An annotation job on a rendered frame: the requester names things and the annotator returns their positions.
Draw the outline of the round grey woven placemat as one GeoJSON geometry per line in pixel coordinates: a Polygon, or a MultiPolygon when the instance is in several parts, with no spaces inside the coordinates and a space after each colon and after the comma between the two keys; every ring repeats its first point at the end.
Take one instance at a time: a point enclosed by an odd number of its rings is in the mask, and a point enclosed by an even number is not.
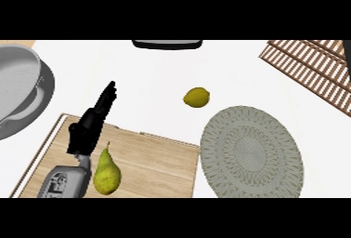
{"type": "Polygon", "coordinates": [[[207,185],[221,198],[296,198],[303,168],[296,142],[262,110],[234,106],[209,119],[200,139],[207,185]]]}

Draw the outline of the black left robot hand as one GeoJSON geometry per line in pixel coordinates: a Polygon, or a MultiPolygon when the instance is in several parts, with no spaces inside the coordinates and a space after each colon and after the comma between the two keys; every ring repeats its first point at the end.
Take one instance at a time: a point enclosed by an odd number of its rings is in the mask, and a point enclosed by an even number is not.
{"type": "Polygon", "coordinates": [[[110,81],[92,108],[88,108],[79,121],[67,127],[67,153],[89,155],[101,133],[103,123],[116,99],[114,82],[110,81]]]}

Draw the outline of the black appliance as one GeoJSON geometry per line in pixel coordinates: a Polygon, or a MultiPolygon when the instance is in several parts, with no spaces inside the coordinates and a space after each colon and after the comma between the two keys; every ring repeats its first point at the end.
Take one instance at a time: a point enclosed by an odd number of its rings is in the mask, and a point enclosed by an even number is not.
{"type": "Polygon", "coordinates": [[[201,40],[132,40],[132,45],[138,48],[181,50],[195,49],[201,46],[201,40]]]}

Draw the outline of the wooden cutting board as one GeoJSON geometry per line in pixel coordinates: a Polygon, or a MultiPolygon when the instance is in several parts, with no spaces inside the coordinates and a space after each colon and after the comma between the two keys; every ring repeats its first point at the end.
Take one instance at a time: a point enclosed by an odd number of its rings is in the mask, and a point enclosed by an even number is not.
{"type": "MultiPolygon", "coordinates": [[[[70,114],[63,113],[58,116],[11,191],[11,197],[36,196],[49,170],[58,165],[77,165],[77,160],[66,153],[67,126],[77,120],[70,114]]],[[[111,198],[192,195],[198,157],[195,145],[104,125],[91,161],[98,160],[101,150],[108,151],[122,172],[120,186],[108,195],[111,198]]]]}

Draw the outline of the wooden slatted tiered shelf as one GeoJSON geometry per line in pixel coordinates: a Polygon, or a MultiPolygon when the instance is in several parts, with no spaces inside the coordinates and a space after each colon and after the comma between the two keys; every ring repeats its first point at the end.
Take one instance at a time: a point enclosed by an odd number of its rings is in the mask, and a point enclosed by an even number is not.
{"type": "Polygon", "coordinates": [[[268,40],[259,58],[351,117],[341,40],[268,40]]]}

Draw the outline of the dark grey object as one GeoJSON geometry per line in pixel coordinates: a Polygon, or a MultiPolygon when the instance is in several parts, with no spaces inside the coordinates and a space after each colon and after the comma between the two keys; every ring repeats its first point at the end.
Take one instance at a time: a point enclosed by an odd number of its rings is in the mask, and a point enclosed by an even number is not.
{"type": "Polygon", "coordinates": [[[340,40],[340,41],[341,41],[344,62],[346,62],[347,75],[349,75],[349,81],[351,81],[351,40],[340,40]]]}

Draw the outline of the green yellow pear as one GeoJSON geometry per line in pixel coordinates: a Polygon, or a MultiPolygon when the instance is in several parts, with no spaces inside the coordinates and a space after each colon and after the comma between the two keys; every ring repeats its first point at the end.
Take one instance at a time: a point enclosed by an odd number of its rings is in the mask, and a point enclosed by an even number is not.
{"type": "Polygon", "coordinates": [[[92,175],[92,186],[103,195],[110,195],[120,184],[120,169],[111,160],[107,147],[103,149],[98,157],[95,172],[92,175]]]}

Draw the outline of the grey metal pan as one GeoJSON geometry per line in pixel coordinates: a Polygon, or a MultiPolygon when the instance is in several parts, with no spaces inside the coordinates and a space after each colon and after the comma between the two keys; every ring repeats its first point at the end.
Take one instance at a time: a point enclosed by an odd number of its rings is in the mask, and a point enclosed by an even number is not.
{"type": "Polygon", "coordinates": [[[33,50],[0,46],[0,140],[13,136],[48,106],[54,76],[33,50]]]}

